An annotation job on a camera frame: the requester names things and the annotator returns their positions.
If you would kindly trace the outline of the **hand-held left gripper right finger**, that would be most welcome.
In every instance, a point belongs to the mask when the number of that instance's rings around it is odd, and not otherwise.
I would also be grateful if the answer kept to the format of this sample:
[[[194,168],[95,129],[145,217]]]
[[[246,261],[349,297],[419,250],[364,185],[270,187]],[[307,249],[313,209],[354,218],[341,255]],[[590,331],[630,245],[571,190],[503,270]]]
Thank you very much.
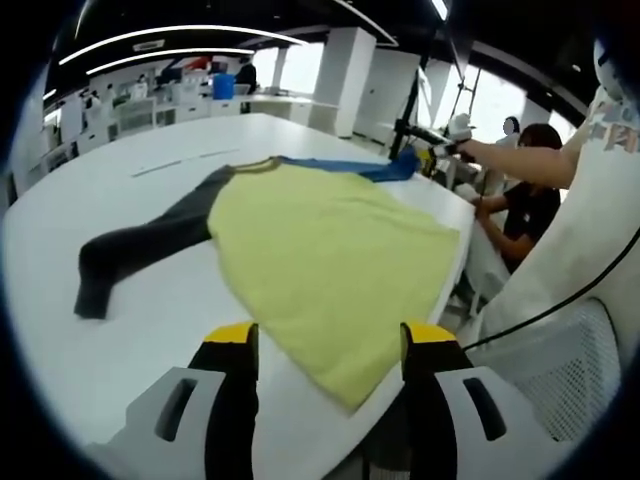
[[[401,326],[413,479],[542,479],[558,443],[529,400],[437,325]]]

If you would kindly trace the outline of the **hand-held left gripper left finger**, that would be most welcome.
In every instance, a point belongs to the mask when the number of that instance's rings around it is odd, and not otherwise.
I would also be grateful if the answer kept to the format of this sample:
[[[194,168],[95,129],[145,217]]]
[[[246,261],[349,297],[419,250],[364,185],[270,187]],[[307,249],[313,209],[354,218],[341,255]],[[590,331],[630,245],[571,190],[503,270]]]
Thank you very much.
[[[222,326],[185,368],[173,367],[125,411],[88,456],[111,479],[250,479],[259,408],[259,329]]]

